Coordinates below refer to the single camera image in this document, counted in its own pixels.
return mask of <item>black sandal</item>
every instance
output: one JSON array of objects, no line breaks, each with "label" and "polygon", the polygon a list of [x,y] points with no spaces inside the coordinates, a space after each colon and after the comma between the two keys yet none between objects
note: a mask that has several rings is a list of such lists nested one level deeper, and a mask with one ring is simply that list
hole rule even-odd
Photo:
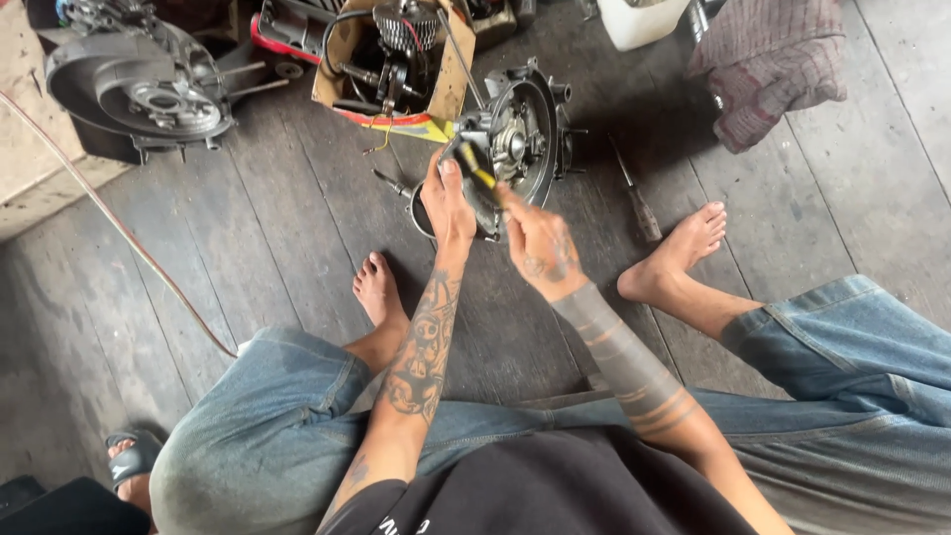
[{"label": "black sandal", "polygon": [[109,435],[106,448],[118,445],[123,440],[135,441],[135,444],[119,452],[109,461],[112,472],[112,491],[119,489],[123,481],[132,476],[147,474],[155,466],[155,459],[162,451],[162,443],[155,435],[144,429],[132,429]]}]

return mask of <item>forearm tattoo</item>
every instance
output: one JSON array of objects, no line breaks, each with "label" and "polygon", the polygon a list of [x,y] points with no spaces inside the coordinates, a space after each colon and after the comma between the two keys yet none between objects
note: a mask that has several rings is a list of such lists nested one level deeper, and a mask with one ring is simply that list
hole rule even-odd
[{"label": "forearm tattoo", "polygon": [[697,408],[653,352],[587,283],[552,307],[577,329],[641,438],[669,431]]},{"label": "forearm tattoo", "polygon": [[427,425],[442,393],[460,286],[461,279],[447,269],[433,271],[377,399],[403,414],[421,414]]}]

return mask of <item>jeans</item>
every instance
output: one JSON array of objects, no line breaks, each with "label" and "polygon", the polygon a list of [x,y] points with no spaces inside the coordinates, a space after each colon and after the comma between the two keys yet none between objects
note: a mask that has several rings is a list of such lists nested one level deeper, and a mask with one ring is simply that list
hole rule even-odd
[{"label": "jeans", "polygon": [[[951,334],[851,276],[752,310],[723,338],[794,401],[691,392],[796,531],[951,526]],[[312,535],[366,428],[366,412],[345,413],[370,379],[320,338],[260,331],[159,456],[160,532]],[[628,425],[614,399],[558,410],[442,402],[418,473],[491,442],[605,424]]]}]

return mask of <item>person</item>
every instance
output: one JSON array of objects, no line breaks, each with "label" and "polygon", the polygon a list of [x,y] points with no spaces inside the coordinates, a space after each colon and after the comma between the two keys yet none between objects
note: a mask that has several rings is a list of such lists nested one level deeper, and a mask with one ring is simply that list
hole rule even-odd
[{"label": "person", "polygon": [[[792,401],[681,387],[585,276],[561,218],[501,187],[514,266],[578,330],[615,398],[558,410],[441,402],[476,223],[457,164],[437,170],[436,161],[422,200],[437,255],[412,321],[374,252],[353,287],[376,326],[370,334],[336,347],[296,330],[260,331],[148,474],[159,532],[883,534],[951,525],[951,335],[862,276],[772,305],[699,284],[687,271],[719,247],[722,203],[681,222],[621,275],[618,291],[720,342]],[[384,370],[373,409],[348,412]]]}]

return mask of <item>red metal part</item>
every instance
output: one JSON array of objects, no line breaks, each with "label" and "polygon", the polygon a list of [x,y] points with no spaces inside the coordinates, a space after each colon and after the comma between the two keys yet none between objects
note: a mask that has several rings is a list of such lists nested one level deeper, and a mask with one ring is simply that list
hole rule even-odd
[{"label": "red metal part", "polygon": [[308,63],[313,63],[314,65],[320,65],[319,56],[308,54],[303,50],[295,49],[280,41],[276,41],[261,35],[261,31],[258,30],[258,22],[260,19],[260,13],[255,13],[254,16],[251,17],[251,42],[253,42],[256,46],[261,47],[262,49],[271,50],[272,52],[278,54],[294,56]]}]

